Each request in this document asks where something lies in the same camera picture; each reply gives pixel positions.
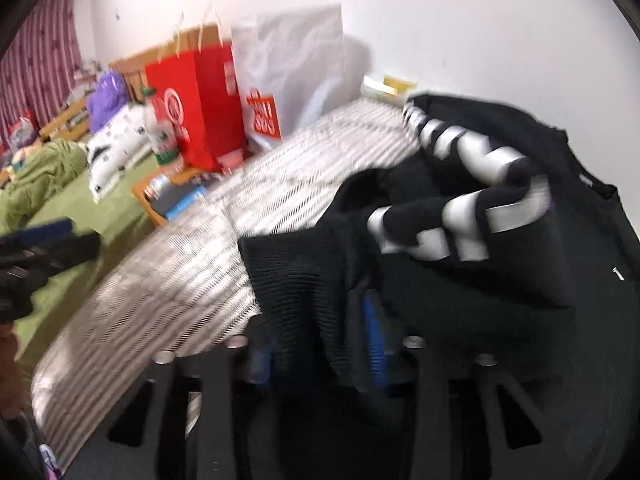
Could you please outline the purple plush toy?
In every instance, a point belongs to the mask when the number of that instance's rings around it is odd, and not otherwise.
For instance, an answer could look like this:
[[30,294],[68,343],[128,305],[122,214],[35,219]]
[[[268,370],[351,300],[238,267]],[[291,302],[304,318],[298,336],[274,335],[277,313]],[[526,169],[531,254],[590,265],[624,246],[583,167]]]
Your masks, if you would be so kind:
[[101,130],[128,102],[128,87],[121,73],[110,70],[99,76],[86,103],[90,132]]

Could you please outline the striped grey white mattress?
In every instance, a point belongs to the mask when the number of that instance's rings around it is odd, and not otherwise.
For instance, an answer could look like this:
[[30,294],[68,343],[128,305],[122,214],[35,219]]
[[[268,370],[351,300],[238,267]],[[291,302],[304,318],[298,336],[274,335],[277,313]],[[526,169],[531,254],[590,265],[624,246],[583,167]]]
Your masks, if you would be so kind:
[[256,313],[241,236],[312,226],[349,176],[393,166],[415,149],[398,107],[360,99],[253,157],[155,230],[36,367],[32,408],[58,466],[70,466],[155,352],[202,352]]

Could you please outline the wooden bed headboard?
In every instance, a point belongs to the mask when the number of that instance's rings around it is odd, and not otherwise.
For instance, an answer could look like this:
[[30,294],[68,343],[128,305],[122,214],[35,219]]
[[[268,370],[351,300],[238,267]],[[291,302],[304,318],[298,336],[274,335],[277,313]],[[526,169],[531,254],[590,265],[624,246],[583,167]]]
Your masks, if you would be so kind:
[[141,103],[142,88],[148,84],[148,76],[145,67],[160,62],[171,55],[180,55],[210,44],[220,44],[221,36],[219,26],[215,23],[204,24],[187,29],[178,30],[167,42],[146,49],[129,58],[120,58],[108,66],[111,70],[122,75],[130,99]]

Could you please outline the red paper shopping bag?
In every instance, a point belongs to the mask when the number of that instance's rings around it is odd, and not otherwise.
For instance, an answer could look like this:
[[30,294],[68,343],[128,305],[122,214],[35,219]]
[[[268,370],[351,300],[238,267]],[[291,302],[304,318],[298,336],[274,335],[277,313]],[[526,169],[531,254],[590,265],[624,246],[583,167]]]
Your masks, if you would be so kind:
[[217,171],[246,144],[229,41],[196,48],[145,66],[174,125],[187,165]]

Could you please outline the green bed blanket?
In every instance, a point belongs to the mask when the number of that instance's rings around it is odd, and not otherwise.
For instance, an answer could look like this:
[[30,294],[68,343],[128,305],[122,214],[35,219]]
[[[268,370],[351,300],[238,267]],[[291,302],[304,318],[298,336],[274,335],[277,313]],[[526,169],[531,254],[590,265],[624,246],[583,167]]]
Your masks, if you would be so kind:
[[101,235],[102,244],[98,258],[67,270],[52,269],[47,284],[32,294],[32,314],[12,322],[21,365],[36,366],[93,289],[153,231],[152,221],[134,197],[132,188],[154,170],[157,163],[148,155],[99,203],[93,200],[88,174],[83,172],[47,200],[29,221],[33,227],[70,219],[76,233],[96,231]]

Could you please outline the rolled fruit-print plastic sheet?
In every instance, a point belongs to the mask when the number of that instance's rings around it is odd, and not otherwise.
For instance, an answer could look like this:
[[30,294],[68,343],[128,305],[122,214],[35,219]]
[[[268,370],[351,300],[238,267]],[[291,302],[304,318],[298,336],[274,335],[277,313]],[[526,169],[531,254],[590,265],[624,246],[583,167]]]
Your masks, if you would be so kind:
[[382,75],[366,75],[360,86],[364,98],[396,107],[403,107],[413,90],[416,90],[414,82]]

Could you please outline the small wooden bedside table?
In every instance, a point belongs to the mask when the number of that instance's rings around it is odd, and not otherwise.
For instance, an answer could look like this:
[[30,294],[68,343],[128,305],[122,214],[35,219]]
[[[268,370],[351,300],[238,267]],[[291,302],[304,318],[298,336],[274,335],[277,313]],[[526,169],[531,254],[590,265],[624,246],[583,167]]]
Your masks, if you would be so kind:
[[188,167],[170,177],[157,169],[137,182],[132,192],[153,226],[159,228],[201,200],[215,180],[214,174],[198,168]]

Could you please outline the white black-spotted pillow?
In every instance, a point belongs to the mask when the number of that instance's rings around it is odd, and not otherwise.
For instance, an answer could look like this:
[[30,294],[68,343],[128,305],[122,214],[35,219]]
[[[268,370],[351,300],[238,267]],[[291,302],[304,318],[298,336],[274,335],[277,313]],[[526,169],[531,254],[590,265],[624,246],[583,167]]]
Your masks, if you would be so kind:
[[144,107],[123,106],[92,136],[86,151],[89,191],[99,203],[129,170],[150,154]]

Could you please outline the plastic bottle with green label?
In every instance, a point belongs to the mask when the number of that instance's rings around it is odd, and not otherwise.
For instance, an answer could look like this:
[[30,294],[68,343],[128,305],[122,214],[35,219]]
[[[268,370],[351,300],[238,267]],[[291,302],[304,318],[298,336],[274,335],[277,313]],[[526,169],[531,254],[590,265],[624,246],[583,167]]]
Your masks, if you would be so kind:
[[163,174],[180,174],[184,167],[174,125],[153,87],[143,87],[143,122],[157,165]]

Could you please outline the white Miniso paper bag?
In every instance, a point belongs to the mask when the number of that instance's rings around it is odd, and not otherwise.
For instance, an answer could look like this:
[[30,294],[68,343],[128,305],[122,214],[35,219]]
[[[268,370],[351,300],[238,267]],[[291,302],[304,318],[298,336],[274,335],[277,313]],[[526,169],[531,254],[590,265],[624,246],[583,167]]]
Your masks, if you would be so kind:
[[256,14],[231,27],[244,129],[270,151],[346,101],[338,4]]

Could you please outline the pink striped curtain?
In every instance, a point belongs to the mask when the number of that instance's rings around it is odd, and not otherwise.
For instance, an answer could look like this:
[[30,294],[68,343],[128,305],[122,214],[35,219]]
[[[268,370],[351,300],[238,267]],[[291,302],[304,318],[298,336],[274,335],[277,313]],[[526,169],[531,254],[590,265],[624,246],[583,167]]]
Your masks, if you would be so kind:
[[39,0],[1,59],[1,141],[25,112],[45,125],[74,86],[81,61],[74,0]]

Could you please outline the black sweatshirt with white letters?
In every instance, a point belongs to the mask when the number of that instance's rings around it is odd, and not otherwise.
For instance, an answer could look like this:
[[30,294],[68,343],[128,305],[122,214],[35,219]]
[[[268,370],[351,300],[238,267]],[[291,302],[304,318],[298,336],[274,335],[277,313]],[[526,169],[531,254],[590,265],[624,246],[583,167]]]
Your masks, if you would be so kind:
[[[516,108],[419,94],[416,151],[308,229],[242,237],[276,337],[257,479],[634,479],[639,241],[615,186]],[[374,388],[360,300],[398,330]]]

